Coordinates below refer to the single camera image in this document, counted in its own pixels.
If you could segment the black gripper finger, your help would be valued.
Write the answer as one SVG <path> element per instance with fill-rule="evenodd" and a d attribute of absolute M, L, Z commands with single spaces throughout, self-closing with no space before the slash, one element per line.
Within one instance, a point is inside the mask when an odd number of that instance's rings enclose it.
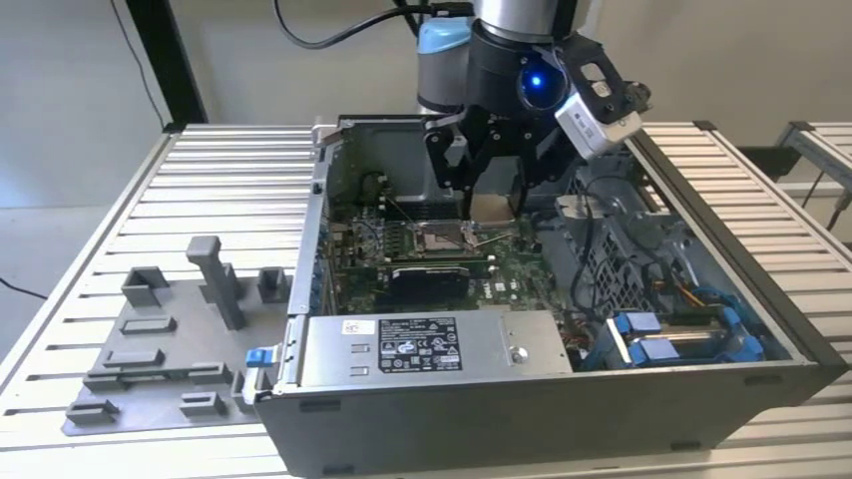
<path fill-rule="evenodd" d="M 542 182 L 555 182 L 571 160 L 571 144 L 554 144 L 540 154 L 534 144 L 520 150 L 518 172 L 512 180 L 512 214 L 522 214 L 528 192 Z"/>
<path fill-rule="evenodd" d="M 462 192 L 459 215 L 471 219 L 472 194 L 478 180 L 490 164 L 490 129 L 487 123 L 467 119 L 432 119 L 426 121 L 426 151 L 438 185 Z M 460 160 L 454 166 L 447 151 L 455 134 L 466 140 Z"/>

